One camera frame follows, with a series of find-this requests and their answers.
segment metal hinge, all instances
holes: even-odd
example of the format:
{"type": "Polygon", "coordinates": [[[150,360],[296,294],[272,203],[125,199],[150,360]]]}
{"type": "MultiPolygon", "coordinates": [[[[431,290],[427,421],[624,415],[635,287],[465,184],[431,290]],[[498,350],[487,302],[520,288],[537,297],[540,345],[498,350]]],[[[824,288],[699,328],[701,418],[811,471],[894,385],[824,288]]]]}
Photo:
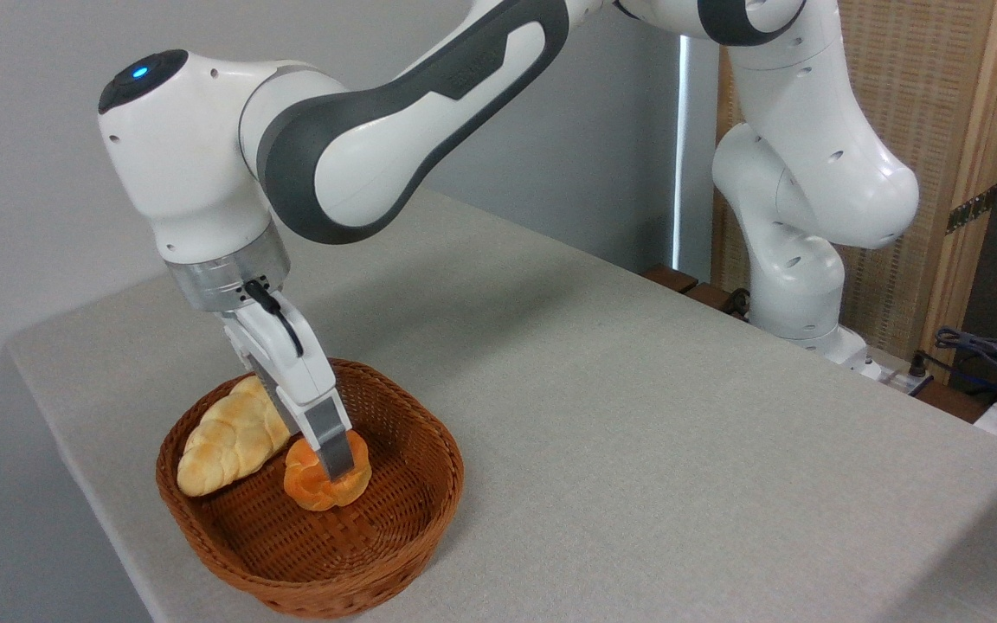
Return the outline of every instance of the metal hinge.
{"type": "Polygon", "coordinates": [[[964,205],[949,212],[949,229],[946,234],[952,234],[970,222],[980,218],[994,207],[994,197],[997,195],[997,184],[985,190],[984,193],[970,198],[964,205]]]}

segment table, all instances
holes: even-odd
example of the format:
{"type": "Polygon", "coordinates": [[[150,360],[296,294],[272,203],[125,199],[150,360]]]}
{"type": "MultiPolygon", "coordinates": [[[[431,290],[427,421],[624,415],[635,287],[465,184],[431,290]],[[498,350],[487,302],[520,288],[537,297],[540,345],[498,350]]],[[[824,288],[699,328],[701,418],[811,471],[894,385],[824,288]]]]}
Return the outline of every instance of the table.
{"type": "MultiPolygon", "coordinates": [[[[460,443],[466,492],[383,620],[997,620],[997,438],[652,281],[419,190],[371,240],[285,236],[290,299],[460,443]]],[[[293,620],[156,493],[241,367],[170,277],[9,350],[155,620],[293,620]]]]}

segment basket rim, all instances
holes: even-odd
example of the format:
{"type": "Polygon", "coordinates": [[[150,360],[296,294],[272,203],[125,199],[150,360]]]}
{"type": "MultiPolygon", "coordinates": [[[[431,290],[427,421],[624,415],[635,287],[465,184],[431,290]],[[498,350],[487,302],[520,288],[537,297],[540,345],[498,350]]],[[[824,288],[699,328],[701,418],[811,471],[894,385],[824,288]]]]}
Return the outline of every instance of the basket rim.
{"type": "MultiPolygon", "coordinates": [[[[230,584],[236,585],[238,588],[241,588],[241,585],[244,585],[244,587],[254,585],[255,587],[262,588],[328,588],[332,587],[332,585],[343,582],[365,579],[365,577],[392,575],[393,573],[385,570],[401,570],[401,568],[403,568],[403,563],[405,562],[416,559],[416,557],[419,556],[431,556],[433,547],[432,545],[427,544],[427,536],[431,536],[433,533],[436,533],[436,535],[443,533],[455,516],[460,496],[462,496],[463,493],[463,460],[460,457],[459,447],[456,446],[454,438],[452,438],[451,433],[448,432],[447,427],[444,426],[444,423],[440,422],[439,419],[436,419],[436,417],[434,417],[434,415],[432,415],[426,407],[423,407],[411,394],[408,394],[407,391],[399,387],[398,383],[392,382],[391,379],[385,377],[381,374],[381,372],[375,370],[375,368],[367,366],[367,364],[364,363],[350,362],[350,360],[347,359],[329,358],[329,363],[335,372],[339,368],[350,368],[363,372],[363,374],[369,376],[370,380],[373,380],[373,382],[380,383],[380,385],[383,385],[384,389],[387,389],[389,393],[395,395],[399,400],[407,403],[407,406],[410,407],[411,413],[414,414],[415,417],[419,417],[421,421],[423,421],[424,426],[438,435],[444,446],[444,453],[441,453],[441,456],[448,458],[452,471],[451,482],[448,487],[446,497],[444,500],[440,501],[438,504],[438,510],[436,510],[434,516],[426,525],[426,528],[424,528],[418,536],[413,537],[413,539],[411,539],[407,544],[404,544],[403,547],[396,549],[396,551],[389,553],[387,556],[379,557],[379,559],[364,565],[362,568],[355,568],[355,570],[341,573],[341,575],[335,575],[330,577],[330,579],[311,580],[307,582],[273,580],[270,579],[270,577],[255,575],[244,568],[239,568],[237,565],[234,565],[233,561],[229,560],[229,556],[224,555],[222,549],[219,548],[213,540],[209,539],[206,535],[205,529],[202,527],[202,522],[190,512],[189,508],[187,508],[187,500],[190,500],[190,498],[178,490],[177,479],[175,478],[175,466],[178,466],[179,458],[182,458],[183,454],[181,445],[177,443],[177,430],[181,428],[179,425],[183,423],[183,417],[181,417],[179,418],[179,421],[171,427],[171,430],[165,435],[164,441],[161,443],[161,453],[159,453],[159,456],[156,459],[156,484],[158,484],[158,488],[161,490],[161,498],[163,498],[165,504],[169,506],[170,512],[173,514],[178,512],[179,514],[179,517],[177,517],[179,531],[181,531],[183,536],[185,536],[189,541],[192,537],[194,537],[194,543],[190,544],[191,549],[195,551],[199,559],[209,559],[209,562],[207,562],[207,560],[203,560],[204,563],[207,563],[207,568],[211,568],[211,570],[214,570],[215,573],[224,572],[225,575],[229,576],[227,579],[224,577],[224,579],[230,584]]],[[[197,402],[195,402],[195,405],[190,408],[189,412],[204,406],[204,403],[208,408],[209,405],[213,405],[214,402],[221,399],[223,395],[228,394],[238,382],[242,379],[249,378],[249,376],[252,375],[253,372],[247,372],[247,374],[219,383],[216,388],[209,391],[206,395],[203,395],[202,398],[199,398],[197,402]]],[[[202,415],[199,414],[191,426],[198,426],[198,422],[201,419],[202,415]]]]}

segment bun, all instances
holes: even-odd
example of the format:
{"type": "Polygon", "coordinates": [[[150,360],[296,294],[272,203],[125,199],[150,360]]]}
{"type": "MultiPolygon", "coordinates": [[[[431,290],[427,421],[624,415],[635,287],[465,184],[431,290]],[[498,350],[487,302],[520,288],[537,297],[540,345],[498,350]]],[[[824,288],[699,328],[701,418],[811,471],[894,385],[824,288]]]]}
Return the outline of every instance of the bun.
{"type": "Polygon", "coordinates": [[[288,439],[261,379],[241,380],[187,438],[177,468],[179,490],[191,497],[213,493],[256,472],[288,439]]]}
{"type": "Polygon", "coordinates": [[[371,463],[368,445],[355,430],[345,433],[352,450],[352,471],[330,482],[321,468],[318,455],[305,438],[294,442],[287,453],[287,471],[284,473],[284,491],[298,505],[308,511],[325,511],[333,506],[346,506],[355,502],[371,481],[371,463]]]}

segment brown woven basket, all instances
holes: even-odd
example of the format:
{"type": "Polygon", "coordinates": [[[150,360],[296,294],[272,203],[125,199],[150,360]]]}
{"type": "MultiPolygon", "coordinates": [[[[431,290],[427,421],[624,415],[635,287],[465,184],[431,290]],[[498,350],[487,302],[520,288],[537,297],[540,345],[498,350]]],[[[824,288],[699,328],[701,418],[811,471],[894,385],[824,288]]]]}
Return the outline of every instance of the brown woven basket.
{"type": "Polygon", "coordinates": [[[464,485],[460,450],[426,408],[363,363],[330,363],[371,458],[370,485],[353,504],[299,508],[282,486],[290,442],[257,473],[224,489],[200,498],[179,491],[187,435],[239,378],[179,418],[156,460],[161,497],[214,575],[273,610],[317,619],[368,610],[406,588],[433,555],[464,485]]]}

